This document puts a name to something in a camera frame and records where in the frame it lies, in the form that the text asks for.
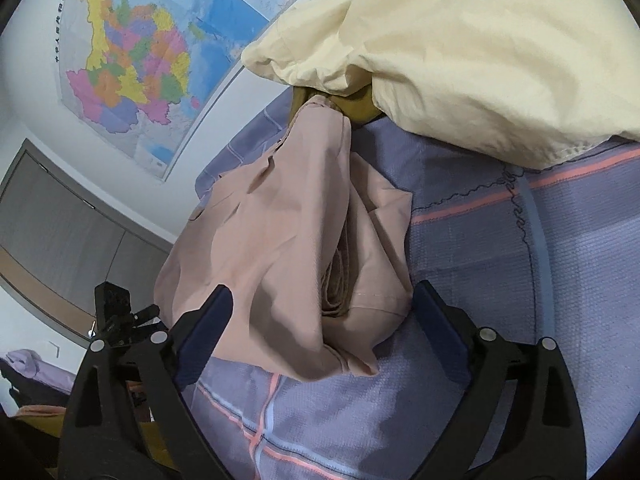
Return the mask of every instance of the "folded fabric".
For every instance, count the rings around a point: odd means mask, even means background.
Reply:
[[[350,146],[349,121],[315,96],[268,152],[222,176],[158,275],[161,319],[172,326],[226,285],[216,357],[301,381],[375,375],[372,348],[410,308],[412,197]]]
[[[309,101],[314,95],[324,95],[334,105],[340,108],[354,124],[367,124],[373,119],[380,116],[382,112],[373,104],[373,96],[371,85],[366,85],[357,92],[341,97],[330,95],[325,92],[316,90],[315,88],[296,87],[293,89],[293,100],[291,102],[291,110],[289,113],[289,123],[293,120],[300,107]]]
[[[67,395],[71,393],[76,376],[62,368],[44,362],[31,350],[16,350],[9,352],[6,361],[19,374],[47,384]]]
[[[622,0],[311,0],[242,63],[373,104],[401,128],[529,168],[640,139],[640,30]]]

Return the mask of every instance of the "bed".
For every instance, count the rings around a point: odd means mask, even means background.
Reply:
[[[252,162],[286,127],[290,90],[242,129],[196,181],[202,204],[221,173]],[[407,255],[476,325],[511,340],[558,341],[577,391],[591,477],[640,412],[640,146],[612,139],[529,171],[408,134],[388,118],[353,133],[359,153],[414,194]],[[211,358],[185,392],[237,479],[408,479],[461,396],[412,316],[376,348],[374,378],[299,383]],[[505,387],[474,465],[493,454]]]

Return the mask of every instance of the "cream pillow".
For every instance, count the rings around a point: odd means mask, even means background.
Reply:
[[[640,139],[640,30],[622,0],[311,0],[242,63],[331,94],[372,83],[401,128],[530,168]]]

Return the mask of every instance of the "wrinkled fabric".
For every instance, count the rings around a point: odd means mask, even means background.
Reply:
[[[382,114],[382,112],[373,105],[371,85],[367,85],[347,97],[326,94],[314,88],[296,87],[293,89],[289,122],[293,120],[293,117],[295,117],[297,111],[300,110],[300,107],[304,103],[318,94],[324,95],[329,101],[340,108],[340,111],[347,116],[353,124],[370,123]]]
[[[34,379],[42,384],[47,384],[56,390],[71,394],[76,376],[71,373],[44,362],[31,350],[15,350],[7,353],[5,360],[19,374]]]
[[[287,89],[212,160],[198,178],[201,198],[213,175],[277,142],[290,101]],[[640,412],[640,144],[611,139],[552,170],[525,171],[383,118],[355,130],[351,148],[414,194],[414,282],[430,280],[476,325],[528,343],[545,335],[551,301],[592,476]],[[187,402],[236,480],[409,479],[462,389],[412,315],[374,353],[375,377],[314,383],[211,358]],[[475,465],[494,453],[513,392],[509,383]]]
[[[222,176],[158,275],[161,319],[225,285],[234,306],[216,357],[302,381],[375,375],[372,348],[410,308],[411,194],[350,148],[349,121],[315,96],[271,150]]]
[[[622,0],[310,0],[249,44],[259,76],[373,105],[526,168],[640,139],[640,30]]]

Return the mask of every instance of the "blue stripe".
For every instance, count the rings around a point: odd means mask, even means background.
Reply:
[[[198,384],[200,386],[202,386],[203,389],[210,395],[210,397],[213,400],[215,400],[220,406],[222,406],[223,408],[226,408],[231,413],[233,413],[236,417],[238,417],[241,420],[242,425],[244,427],[246,427],[248,430],[253,431],[254,433],[256,431],[258,431],[257,424],[255,424],[254,422],[252,422],[248,418],[245,418],[244,413],[242,412],[242,410],[240,408],[237,408],[236,406],[234,406],[233,404],[231,404],[227,400],[222,399],[221,397],[217,396],[215,393],[213,393],[212,391],[210,391],[207,388],[206,384],[202,383],[201,381],[198,381]]]
[[[260,459],[262,458],[262,449],[264,448],[265,442],[266,441],[264,439],[261,439],[258,443],[258,447],[255,449],[255,470],[258,472],[258,476],[260,478],[264,477],[263,472],[260,470]]]
[[[542,227],[542,220],[538,213],[536,200],[529,186],[526,174],[522,168],[514,166],[513,173],[522,176],[518,177],[518,191],[522,197],[522,202],[527,213],[531,237],[533,240],[532,249],[538,263],[538,279],[540,280],[539,305],[542,310],[542,320],[540,327],[536,327],[537,339],[541,337],[556,337],[556,307],[554,302],[554,282],[551,273],[551,259],[546,246],[545,231]]]
[[[270,444],[273,445],[273,447],[276,447],[281,451],[295,453],[296,455],[299,455],[301,458],[305,458],[321,467],[324,467],[329,471],[333,471],[338,474],[351,476],[352,478],[357,478],[361,480],[388,480],[380,476],[368,475],[357,469],[348,467],[344,464],[340,464],[338,462],[335,462],[334,460],[330,460],[324,456],[318,455],[317,453],[314,453],[313,451],[311,451],[310,449],[307,449],[306,447],[297,446],[296,444],[286,442],[285,440],[279,439],[277,436],[275,436],[273,434],[274,420],[275,420],[274,418],[275,399],[287,380],[288,379],[286,378],[281,378],[280,382],[278,383],[278,386],[276,387],[276,391],[273,394],[273,397],[271,397],[271,400],[267,404],[265,417],[264,417],[264,435],[263,435],[266,441],[268,441]],[[257,467],[261,453],[262,453],[262,447],[259,447],[258,453],[256,455],[256,467]]]
[[[267,111],[267,108],[265,108],[262,113],[264,114],[264,116],[267,118],[268,121],[271,121],[271,123],[273,123],[273,125],[278,129],[278,132],[280,133],[282,130],[284,130],[284,126],[282,126],[282,124],[280,124],[278,121],[276,121],[276,119],[274,119],[273,117],[271,117],[269,115],[269,112]]]

